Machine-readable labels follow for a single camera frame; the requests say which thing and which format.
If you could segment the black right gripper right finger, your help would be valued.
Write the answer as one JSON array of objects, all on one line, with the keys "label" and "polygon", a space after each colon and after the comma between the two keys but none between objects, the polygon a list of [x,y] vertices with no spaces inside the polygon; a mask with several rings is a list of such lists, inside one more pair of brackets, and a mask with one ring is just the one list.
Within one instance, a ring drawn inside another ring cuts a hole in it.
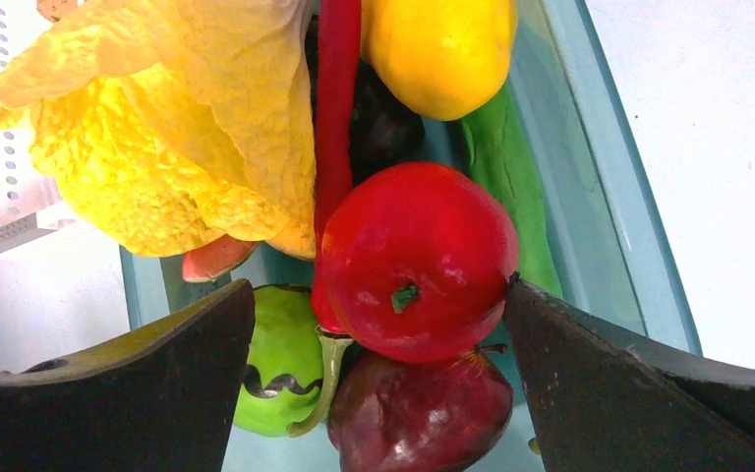
[{"label": "black right gripper right finger", "polygon": [[504,320],[549,471],[755,471],[755,370],[592,316],[522,279]]}]

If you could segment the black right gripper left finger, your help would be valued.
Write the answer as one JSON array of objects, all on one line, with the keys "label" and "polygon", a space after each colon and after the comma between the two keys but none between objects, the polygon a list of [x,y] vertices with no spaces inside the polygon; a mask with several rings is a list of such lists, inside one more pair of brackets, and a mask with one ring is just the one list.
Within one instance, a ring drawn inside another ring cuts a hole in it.
[{"label": "black right gripper left finger", "polygon": [[255,324],[251,284],[0,373],[0,471],[217,471]]}]

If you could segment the yellow toy cabbage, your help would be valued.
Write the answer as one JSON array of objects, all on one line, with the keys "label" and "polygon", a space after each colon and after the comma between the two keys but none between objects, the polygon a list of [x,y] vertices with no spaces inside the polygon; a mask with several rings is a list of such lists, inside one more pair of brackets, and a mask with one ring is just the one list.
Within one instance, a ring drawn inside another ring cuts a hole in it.
[{"label": "yellow toy cabbage", "polygon": [[310,1],[88,1],[0,73],[0,129],[134,254],[315,250]]}]

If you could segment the yellow toy pear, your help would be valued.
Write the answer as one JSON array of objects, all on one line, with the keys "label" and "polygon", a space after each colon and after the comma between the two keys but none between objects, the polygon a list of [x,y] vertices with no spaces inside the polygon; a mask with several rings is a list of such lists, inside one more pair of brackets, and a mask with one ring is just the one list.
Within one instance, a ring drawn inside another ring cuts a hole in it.
[{"label": "yellow toy pear", "polygon": [[408,108],[453,121],[504,84],[518,19],[512,0],[365,1],[361,56]]}]

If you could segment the red toy pepper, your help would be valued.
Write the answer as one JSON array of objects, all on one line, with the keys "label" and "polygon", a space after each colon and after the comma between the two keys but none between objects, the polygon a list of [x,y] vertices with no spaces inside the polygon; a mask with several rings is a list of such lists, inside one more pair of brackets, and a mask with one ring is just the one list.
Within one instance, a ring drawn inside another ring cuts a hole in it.
[{"label": "red toy pepper", "polygon": [[361,14],[361,3],[356,0],[320,3],[315,124],[317,254],[311,303],[318,319],[316,334],[322,352],[323,379],[313,411],[306,419],[288,425],[287,435],[291,438],[308,433],[326,417],[337,389],[344,353],[353,342],[332,308],[322,241],[330,217],[353,188],[349,130],[360,60]]}]

